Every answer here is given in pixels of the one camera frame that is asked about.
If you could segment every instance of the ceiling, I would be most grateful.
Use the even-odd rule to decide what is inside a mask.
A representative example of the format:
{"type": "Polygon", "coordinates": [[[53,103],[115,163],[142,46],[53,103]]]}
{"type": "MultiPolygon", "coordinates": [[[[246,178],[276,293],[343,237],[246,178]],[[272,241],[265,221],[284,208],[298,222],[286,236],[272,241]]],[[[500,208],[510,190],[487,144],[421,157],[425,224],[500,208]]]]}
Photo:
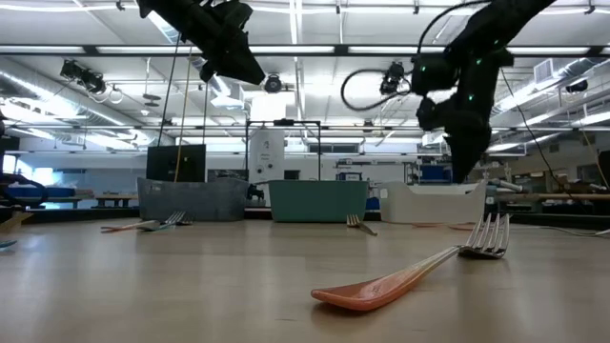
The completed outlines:
{"type": "MultiPolygon", "coordinates": [[[[243,1],[254,8],[254,14],[246,25],[251,44],[416,44],[424,28],[436,16],[434,9],[459,3],[459,0],[302,0],[304,14],[296,15],[296,26],[291,26],[290,2],[298,0],[264,0],[243,1]],[[340,3],[344,12],[338,15],[335,6],[340,3]],[[420,14],[412,14],[415,4],[421,7],[420,14]],[[375,6],[366,10],[365,6],[375,6]]],[[[115,0],[47,0],[47,1],[7,1],[0,5],[14,5],[25,8],[67,8],[114,6],[115,0]]],[[[555,45],[555,46],[589,46],[606,45],[610,42],[608,20],[610,0],[595,0],[598,11],[585,15],[588,1],[559,0],[550,10],[571,12],[570,14],[539,15],[518,35],[512,45],[555,45]]],[[[133,9],[133,1],[123,0],[128,7],[124,11],[116,9],[68,12],[40,12],[28,10],[6,10],[0,7],[0,31],[3,32],[3,44],[78,44],[78,45],[160,45],[169,44],[167,38],[150,19],[141,19],[138,10],[133,9]]],[[[463,29],[468,15],[453,15],[439,21],[428,36],[425,44],[446,45],[463,29]]],[[[64,58],[61,56],[12,56],[9,58],[32,71],[30,81],[37,84],[36,77],[44,77],[64,84],[59,76],[64,58]]],[[[148,108],[151,113],[142,115],[146,102],[145,92],[146,58],[139,57],[78,57],[77,62],[84,67],[104,74],[104,79],[122,91],[123,100],[114,104],[118,93],[102,105],[117,111],[136,122],[158,125],[168,91],[167,80],[173,65],[170,57],[151,59],[150,85],[146,92],[163,98],[159,107],[148,108]]],[[[293,57],[257,57],[266,73],[278,73],[282,81],[293,85],[296,82],[295,60],[293,57]]],[[[382,108],[356,112],[350,111],[342,103],[339,89],[345,77],[352,71],[362,68],[387,69],[391,62],[401,60],[405,70],[411,68],[407,58],[393,57],[299,57],[298,66],[302,69],[303,108],[302,118],[321,120],[328,124],[361,125],[365,119],[375,119],[376,124],[385,126],[414,125],[417,122],[415,112],[420,98],[409,95],[382,108]]],[[[540,58],[518,58],[513,68],[505,69],[511,88],[518,90],[533,77],[533,67],[542,62],[540,58]]],[[[596,91],[607,87],[607,68],[597,68],[587,74],[591,81],[591,90],[584,94],[564,94],[559,101],[559,91],[554,89],[522,104],[528,118],[554,110],[565,101],[577,101],[596,91]]],[[[366,105],[380,99],[378,93],[381,74],[367,74],[357,77],[347,88],[348,99],[357,105],[366,105]]],[[[240,83],[249,96],[260,93],[261,87],[240,83]]],[[[206,107],[206,92],[199,86],[204,83],[197,71],[189,68],[186,58],[175,60],[173,87],[168,97],[167,116],[180,117],[183,111],[187,116],[201,117],[204,111],[213,119],[212,124],[231,125],[243,123],[244,111],[217,109],[212,105],[206,107]]],[[[86,96],[82,89],[74,84],[67,88],[86,96]]],[[[505,98],[507,89],[503,79],[498,79],[497,99],[505,98]]],[[[450,95],[442,92],[435,96],[441,100],[450,95]]],[[[98,97],[101,101],[108,93],[98,97]]],[[[209,93],[208,100],[214,98],[209,93]]],[[[288,117],[297,118],[295,101],[290,101],[288,117]]],[[[522,122],[518,113],[503,114],[496,119],[495,125],[515,126],[522,122]]],[[[566,123],[565,115],[557,115],[538,125],[555,125],[566,123]]],[[[222,131],[209,131],[208,134],[224,134],[222,131]]],[[[200,131],[188,131],[187,135],[198,135],[200,131]]],[[[397,136],[421,136],[421,133],[398,132],[397,136]]],[[[499,133],[500,139],[514,135],[499,133]]]]}

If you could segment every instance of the white bin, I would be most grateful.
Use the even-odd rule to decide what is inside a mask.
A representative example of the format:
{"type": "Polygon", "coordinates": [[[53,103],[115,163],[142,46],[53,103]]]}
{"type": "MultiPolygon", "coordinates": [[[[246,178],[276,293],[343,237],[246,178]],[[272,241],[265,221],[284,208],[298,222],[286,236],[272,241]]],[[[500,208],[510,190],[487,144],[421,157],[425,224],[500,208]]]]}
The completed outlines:
{"type": "Polygon", "coordinates": [[[379,187],[381,220],[396,224],[476,223],[485,211],[486,183],[459,186],[379,187]]]}

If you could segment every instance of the wooden table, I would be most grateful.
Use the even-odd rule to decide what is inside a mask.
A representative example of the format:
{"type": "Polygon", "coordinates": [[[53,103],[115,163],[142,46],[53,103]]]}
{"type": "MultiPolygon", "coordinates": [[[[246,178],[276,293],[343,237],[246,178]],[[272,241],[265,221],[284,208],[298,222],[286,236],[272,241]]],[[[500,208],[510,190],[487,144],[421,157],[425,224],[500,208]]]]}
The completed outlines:
{"type": "Polygon", "coordinates": [[[466,241],[446,228],[265,220],[105,235],[28,225],[0,254],[0,342],[605,343],[610,240],[514,225],[500,261],[452,258],[372,313],[310,297],[466,241]]]}
{"type": "Polygon", "coordinates": [[[498,194],[497,201],[537,202],[544,200],[591,200],[610,201],[610,194],[498,194]]]}
{"type": "Polygon", "coordinates": [[[96,208],[106,208],[106,201],[113,201],[115,207],[124,207],[128,208],[130,205],[130,200],[137,200],[137,195],[135,194],[102,194],[95,196],[95,200],[97,200],[96,208]]]}

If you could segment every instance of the pipe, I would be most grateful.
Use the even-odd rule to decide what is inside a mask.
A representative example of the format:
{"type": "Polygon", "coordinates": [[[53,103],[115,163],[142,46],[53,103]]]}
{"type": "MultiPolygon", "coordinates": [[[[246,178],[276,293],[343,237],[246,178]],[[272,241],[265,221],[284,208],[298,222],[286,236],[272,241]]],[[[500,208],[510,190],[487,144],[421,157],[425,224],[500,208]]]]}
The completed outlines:
{"type": "Polygon", "coordinates": [[[507,190],[515,191],[515,192],[523,192],[523,186],[515,185],[510,182],[502,181],[500,179],[491,179],[489,183],[492,185],[496,185],[498,187],[503,187],[507,190]]]}

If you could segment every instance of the fork tines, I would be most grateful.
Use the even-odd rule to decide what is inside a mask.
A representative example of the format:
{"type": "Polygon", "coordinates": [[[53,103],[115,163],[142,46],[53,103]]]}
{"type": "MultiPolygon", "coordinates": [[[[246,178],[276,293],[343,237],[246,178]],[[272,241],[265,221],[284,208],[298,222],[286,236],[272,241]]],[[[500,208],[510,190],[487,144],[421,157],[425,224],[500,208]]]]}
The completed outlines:
{"type": "Polygon", "coordinates": [[[498,213],[494,222],[492,217],[490,213],[486,220],[484,216],[480,218],[466,245],[460,247],[460,256],[486,259],[499,259],[504,256],[508,248],[510,215],[502,217],[498,213]]]}

